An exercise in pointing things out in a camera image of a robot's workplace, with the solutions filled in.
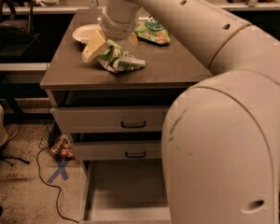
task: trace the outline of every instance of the brown tabletop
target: brown tabletop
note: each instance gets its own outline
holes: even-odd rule
[[[118,42],[137,59],[145,60],[144,69],[113,74],[98,62],[84,63],[81,46],[73,37],[76,28],[97,23],[96,9],[78,10],[41,81],[44,90],[91,90],[188,87],[212,76],[172,35],[169,46],[159,47],[140,41],[136,47]]]

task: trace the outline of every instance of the plate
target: plate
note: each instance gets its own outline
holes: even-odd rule
[[[73,38],[79,42],[88,41],[91,38],[91,35],[99,30],[102,30],[99,24],[80,26],[73,32]]]

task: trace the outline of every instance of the black handle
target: black handle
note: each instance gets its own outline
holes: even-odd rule
[[[128,152],[125,152],[125,157],[128,159],[143,159],[146,155],[147,153],[145,151],[143,151],[142,155],[129,155]]]
[[[121,127],[124,129],[142,129],[147,126],[147,122],[144,120],[140,123],[125,123],[121,122]]]

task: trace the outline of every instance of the drawer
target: drawer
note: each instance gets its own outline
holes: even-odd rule
[[[54,107],[62,133],[160,132],[167,106]]]
[[[80,161],[160,159],[161,141],[79,142],[71,146]]]

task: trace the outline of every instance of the desk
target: desk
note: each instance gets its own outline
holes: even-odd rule
[[[174,37],[170,46],[119,43],[141,70],[112,74],[98,62],[84,63],[72,33],[97,22],[97,10],[78,10],[40,86],[53,114],[81,161],[161,157],[163,119],[175,98],[211,74]]]

